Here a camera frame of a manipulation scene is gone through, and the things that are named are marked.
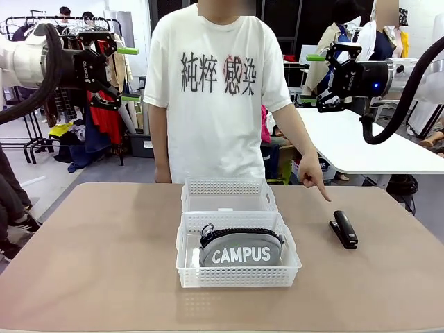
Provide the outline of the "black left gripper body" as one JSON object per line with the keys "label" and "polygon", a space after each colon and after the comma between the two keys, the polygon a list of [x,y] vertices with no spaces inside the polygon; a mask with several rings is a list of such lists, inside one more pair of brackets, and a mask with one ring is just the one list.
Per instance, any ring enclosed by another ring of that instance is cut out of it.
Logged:
{"label": "black left gripper body", "polygon": [[105,91],[107,57],[91,49],[62,50],[62,88]]}

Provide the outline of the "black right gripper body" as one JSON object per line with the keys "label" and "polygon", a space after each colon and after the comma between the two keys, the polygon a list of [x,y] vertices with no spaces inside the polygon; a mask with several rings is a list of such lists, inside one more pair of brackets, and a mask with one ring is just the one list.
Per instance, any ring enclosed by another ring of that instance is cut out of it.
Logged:
{"label": "black right gripper body", "polygon": [[385,61],[355,62],[348,60],[338,68],[338,97],[378,97],[389,80]]}

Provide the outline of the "person's left hand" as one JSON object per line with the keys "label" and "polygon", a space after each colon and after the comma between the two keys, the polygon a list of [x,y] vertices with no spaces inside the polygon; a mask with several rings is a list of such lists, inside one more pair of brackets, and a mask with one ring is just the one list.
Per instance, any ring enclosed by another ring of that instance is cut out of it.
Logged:
{"label": "person's left hand", "polygon": [[306,188],[316,187],[327,202],[331,201],[323,182],[323,172],[316,151],[305,153],[302,156],[298,179]]}

